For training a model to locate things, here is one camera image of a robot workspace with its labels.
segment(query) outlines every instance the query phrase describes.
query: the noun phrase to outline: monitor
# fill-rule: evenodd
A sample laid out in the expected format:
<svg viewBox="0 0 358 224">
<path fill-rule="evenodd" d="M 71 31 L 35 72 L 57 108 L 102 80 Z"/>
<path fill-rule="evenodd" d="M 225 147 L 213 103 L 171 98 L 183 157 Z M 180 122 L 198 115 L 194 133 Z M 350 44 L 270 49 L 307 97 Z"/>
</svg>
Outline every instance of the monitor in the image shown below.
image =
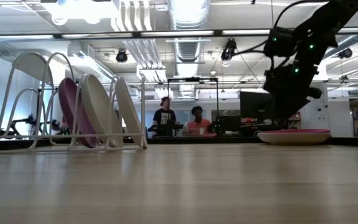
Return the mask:
<svg viewBox="0 0 358 224">
<path fill-rule="evenodd" d="M 269 93 L 240 92 L 241 118 L 256 119 L 257 123 L 273 120 L 274 101 Z"/>
<path fill-rule="evenodd" d="M 240 131 L 240 116 L 219 116 L 221 131 Z"/>
</svg>

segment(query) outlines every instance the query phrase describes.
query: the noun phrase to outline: man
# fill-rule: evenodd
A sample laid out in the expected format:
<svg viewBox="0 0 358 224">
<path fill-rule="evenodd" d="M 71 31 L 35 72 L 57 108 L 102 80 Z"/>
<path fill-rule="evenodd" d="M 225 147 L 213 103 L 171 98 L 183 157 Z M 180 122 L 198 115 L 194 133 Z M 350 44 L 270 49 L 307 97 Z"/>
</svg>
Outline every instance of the man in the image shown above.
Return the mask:
<svg viewBox="0 0 358 224">
<path fill-rule="evenodd" d="M 153 125 L 158 125 L 156 132 L 159 136 L 172 136 L 172 128 L 169 126 L 176 123 L 177 117 L 175 116 L 175 112 L 170 109 L 169 97 L 163 97 L 160 106 L 162 106 L 162 108 L 154 113 Z"/>
<path fill-rule="evenodd" d="M 190 135 L 206 134 L 208 132 L 208 126 L 211 125 L 211 122 L 208 119 L 203 119 L 203 108 L 195 106 L 191 110 L 191 113 L 194 115 L 195 120 L 187 122 L 183 127 L 183 132 Z"/>
</svg>

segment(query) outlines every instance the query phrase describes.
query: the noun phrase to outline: dish rack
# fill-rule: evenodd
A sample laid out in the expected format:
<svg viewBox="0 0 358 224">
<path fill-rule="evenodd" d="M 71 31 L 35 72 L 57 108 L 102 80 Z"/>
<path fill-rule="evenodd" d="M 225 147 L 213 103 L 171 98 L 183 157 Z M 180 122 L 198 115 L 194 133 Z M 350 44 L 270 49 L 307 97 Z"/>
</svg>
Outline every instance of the dish rack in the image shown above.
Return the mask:
<svg viewBox="0 0 358 224">
<path fill-rule="evenodd" d="M 12 83 L 12 78 L 13 78 L 13 74 L 15 72 L 16 69 L 38 79 L 41 81 L 42 87 L 41 87 L 41 91 L 38 92 L 38 90 L 34 89 L 34 88 L 25 88 L 23 90 L 21 90 L 14 101 L 14 104 L 12 106 L 12 110 L 11 110 L 11 114 L 9 117 L 9 121 L 7 124 L 7 130 L 9 130 L 9 127 L 12 124 L 12 120 L 13 120 L 13 116 L 14 116 L 14 112 L 16 110 L 16 106 L 17 106 L 17 102 L 19 101 L 19 98 L 22 96 L 23 93 L 27 92 L 27 91 L 32 91 L 35 94 L 37 94 L 38 96 L 38 101 L 39 101 L 39 107 L 38 107 L 38 113 L 37 113 L 37 124 L 36 124 L 36 130 L 39 129 L 40 127 L 40 118 L 41 118 L 41 111 L 43 111 L 43 116 L 44 116 L 44 121 L 48 121 L 48 116 L 50 116 L 50 120 L 52 120 L 53 117 L 53 97 L 58 93 L 58 90 L 54 90 L 54 85 L 53 85 L 53 77 L 52 77 L 52 72 L 51 69 L 49 67 L 50 62 L 52 61 L 52 59 L 54 57 L 56 57 L 57 55 L 62 56 L 68 64 L 68 67 L 70 69 L 71 72 L 71 78 L 73 80 L 74 79 L 74 73 L 73 73 L 73 69 L 71 67 L 70 61 L 69 59 L 59 53 L 56 52 L 54 54 L 52 54 L 48 60 L 46 60 L 42 55 L 40 55 L 39 53 L 36 52 L 27 52 L 27 53 L 23 53 L 20 56 L 18 56 L 15 61 L 13 61 L 12 63 L 12 69 L 11 69 L 11 73 L 9 74 L 9 78 L 8 78 L 8 82 L 7 82 L 7 87 L 6 87 L 6 91 L 5 91 L 5 96 L 4 96 L 4 101 L 2 103 L 2 109 L 1 109 L 1 114 L 0 114 L 0 140 L 1 139 L 15 139 L 15 138 L 28 138 L 28 139 L 33 139 L 33 143 L 32 145 L 27 148 L 27 149 L 13 149 L 13 150 L 0 150 L 0 154 L 4 154 L 4 153 L 28 153 L 28 152 L 76 152 L 76 151 L 116 151 L 116 150 L 123 150 L 123 149 L 143 149 L 143 141 L 141 142 L 140 146 L 136 145 L 125 145 L 122 147 L 109 147 L 109 141 L 107 140 L 107 142 L 101 142 L 98 140 L 98 144 L 96 146 L 96 148 L 85 148 L 85 147 L 78 147 L 78 144 L 76 143 L 76 138 L 86 138 L 86 137 L 135 137 L 135 136 L 141 136 L 142 138 L 144 138 L 146 136 L 146 130 L 145 130 L 145 78 L 144 76 L 142 76 L 142 86 L 141 86 L 141 121 L 140 121 L 140 128 L 141 128 L 141 132 L 140 133 L 121 133 L 121 134 L 79 134 L 79 128 L 76 127 L 76 117 L 77 117 L 77 111 L 78 111 L 78 99 L 79 99 L 79 95 L 80 95 L 80 88 L 77 88 L 77 92 L 76 92 L 76 102 L 75 102 L 75 113 L 74 113 L 74 123 L 73 123 L 73 127 L 71 130 L 71 134 L 70 135 L 58 135 L 58 136 L 54 136 L 54 135 L 50 135 L 52 133 L 52 127 L 49 126 L 49 132 L 50 134 L 46 134 L 46 126 L 44 126 L 44 128 L 42 129 L 41 134 L 39 134 L 39 132 L 35 132 L 34 135 L 20 135 L 20 136 L 9 136 L 7 135 L 8 132 L 6 131 L 3 135 L 1 135 L 1 128 L 2 128 L 2 121 L 4 119 L 4 114 L 5 114 L 5 110 L 6 110 L 6 105 L 7 105 L 7 99 L 9 97 L 9 90 L 11 89 L 11 83 Z M 34 67 L 34 65 L 39 65 L 39 67 L 44 67 L 43 70 L 41 69 L 31 69 L 30 66 L 28 65 L 33 65 L 32 67 Z M 78 86 L 81 86 L 83 80 L 84 80 L 83 76 L 80 79 L 80 82 L 78 84 Z M 109 102 L 110 102 L 110 107 L 109 110 L 114 111 L 114 101 L 116 99 L 116 92 L 113 92 L 113 86 L 115 84 L 115 79 L 113 78 L 110 84 L 110 90 L 109 90 Z M 43 98 L 44 98 L 44 92 L 45 92 L 45 86 L 49 85 L 52 87 L 52 94 L 51 97 L 48 101 L 48 106 L 47 109 L 45 110 L 45 103 L 43 102 Z M 53 141 L 53 139 L 61 139 L 61 138 L 71 138 L 71 142 L 69 145 L 67 144 L 57 144 Z M 43 147 L 43 148 L 36 148 L 36 145 L 38 143 L 39 139 L 49 139 L 52 147 Z"/>
</svg>

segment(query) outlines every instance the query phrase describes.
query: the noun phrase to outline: security camera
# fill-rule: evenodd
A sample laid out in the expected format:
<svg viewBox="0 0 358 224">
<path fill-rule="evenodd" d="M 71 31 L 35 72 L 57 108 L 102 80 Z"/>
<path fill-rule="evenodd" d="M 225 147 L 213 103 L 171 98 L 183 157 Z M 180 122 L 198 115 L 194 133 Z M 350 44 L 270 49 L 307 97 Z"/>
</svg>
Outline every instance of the security camera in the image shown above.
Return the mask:
<svg viewBox="0 0 358 224">
<path fill-rule="evenodd" d="M 117 57 L 116 57 L 117 62 L 119 63 L 124 63 L 128 60 L 128 56 L 126 54 L 126 50 L 125 49 L 120 49 L 118 51 Z"/>
<path fill-rule="evenodd" d="M 228 61 L 234 56 L 234 51 L 237 49 L 237 43 L 234 38 L 227 40 L 226 46 L 223 48 L 221 55 L 222 61 Z"/>
<path fill-rule="evenodd" d="M 353 51 L 351 49 L 345 49 L 338 54 L 339 58 L 351 58 L 353 55 Z"/>
</svg>

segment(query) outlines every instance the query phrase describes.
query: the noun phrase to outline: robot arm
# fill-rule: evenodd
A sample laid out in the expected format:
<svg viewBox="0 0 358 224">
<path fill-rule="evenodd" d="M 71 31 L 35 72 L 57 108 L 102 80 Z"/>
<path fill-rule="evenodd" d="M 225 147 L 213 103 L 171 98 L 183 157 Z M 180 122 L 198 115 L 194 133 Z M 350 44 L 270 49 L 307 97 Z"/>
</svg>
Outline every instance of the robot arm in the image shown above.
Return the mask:
<svg viewBox="0 0 358 224">
<path fill-rule="evenodd" d="M 286 58 L 278 67 L 272 65 L 265 72 L 264 90 L 273 96 L 276 118 L 287 119 L 295 114 L 310 102 L 308 96 L 321 97 L 319 89 L 310 87 L 311 81 L 318 74 L 318 65 L 327 48 L 338 47 L 335 35 L 358 11 L 358 0 L 329 0 L 295 30 L 277 26 L 279 18 L 287 9 L 304 2 L 322 1 L 305 0 L 288 6 L 279 15 L 265 42 L 263 53 L 267 57 Z M 255 52 L 255 48 L 237 54 Z M 285 66 L 294 54 L 293 63 Z"/>
</svg>

